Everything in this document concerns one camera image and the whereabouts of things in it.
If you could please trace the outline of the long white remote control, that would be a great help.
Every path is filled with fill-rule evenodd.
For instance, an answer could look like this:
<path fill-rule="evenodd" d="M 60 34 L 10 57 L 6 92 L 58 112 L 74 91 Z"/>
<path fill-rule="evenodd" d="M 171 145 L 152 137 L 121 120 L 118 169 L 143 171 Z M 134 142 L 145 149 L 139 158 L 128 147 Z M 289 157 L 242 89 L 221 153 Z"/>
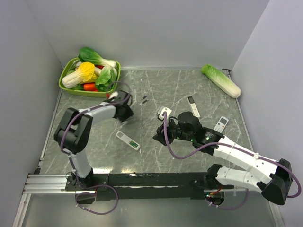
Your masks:
<path fill-rule="evenodd" d="M 123 132 L 121 131 L 118 131 L 116 133 L 116 136 L 121 140 L 123 141 L 124 143 L 126 143 L 128 146 L 130 146 L 131 148 L 133 148 L 134 150 L 138 151 L 141 147 L 141 145 L 137 142 L 135 142 L 132 138 L 128 137 L 126 134 L 124 134 Z M 133 146 L 131 146 L 129 143 L 130 141 L 134 141 L 135 143 L 138 144 L 138 147 L 134 148 Z"/>

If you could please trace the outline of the green AAA battery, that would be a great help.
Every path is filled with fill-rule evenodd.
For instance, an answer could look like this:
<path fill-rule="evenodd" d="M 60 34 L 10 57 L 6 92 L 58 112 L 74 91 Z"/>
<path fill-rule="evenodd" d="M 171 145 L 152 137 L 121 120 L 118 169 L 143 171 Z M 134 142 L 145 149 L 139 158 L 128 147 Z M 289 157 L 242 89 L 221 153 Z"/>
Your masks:
<path fill-rule="evenodd" d="M 130 142 L 130 145 L 133 146 L 134 148 L 138 147 L 138 144 L 135 142 Z"/>
<path fill-rule="evenodd" d="M 133 147 L 137 147 L 138 146 L 138 144 L 137 143 L 135 143 L 134 141 L 130 141 L 130 143 L 129 143 L 131 146 L 133 146 Z"/>

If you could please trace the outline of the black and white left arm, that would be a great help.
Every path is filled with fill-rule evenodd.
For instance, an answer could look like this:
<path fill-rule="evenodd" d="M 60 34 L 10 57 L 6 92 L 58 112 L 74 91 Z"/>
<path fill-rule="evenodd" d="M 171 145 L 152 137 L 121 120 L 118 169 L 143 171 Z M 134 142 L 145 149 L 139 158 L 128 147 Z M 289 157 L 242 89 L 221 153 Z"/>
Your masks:
<path fill-rule="evenodd" d="M 134 114 L 131 104 L 132 95 L 119 90 L 96 106 L 79 110 L 68 108 L 65 111 L 54 133 L 54 140 L 61 152 L 68 156 L 72 175 L 81 189 L 88 190 L 94 185 L 93 168 L 85 151 L 92 125 L 112 118 L 126 121 Z"/>

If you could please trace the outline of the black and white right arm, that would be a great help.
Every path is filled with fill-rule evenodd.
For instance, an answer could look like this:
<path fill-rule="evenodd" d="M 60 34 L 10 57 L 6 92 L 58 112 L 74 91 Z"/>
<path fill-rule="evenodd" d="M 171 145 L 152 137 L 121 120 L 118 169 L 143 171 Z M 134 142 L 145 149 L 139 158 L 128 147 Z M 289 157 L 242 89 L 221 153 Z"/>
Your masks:
<path fill-rule="evenodd" d="M 269 159 L 238 145 L 218 131 L 202 126 L 190 111 L 182 112 L 177 118 L 169 113 L 167 108 L 158 112 L 163 123 L 156 130 L 154 140 L 166 147 L 175 139 L 189 141 L 196 151 L 225 159 L 241 168 L 235 170 L 213 164 L 206 180 L 211 188 L 220 185 L 243 187 L 261 193 L 274 204 L 285 204 L 293 181 L 289 161 Z"/>

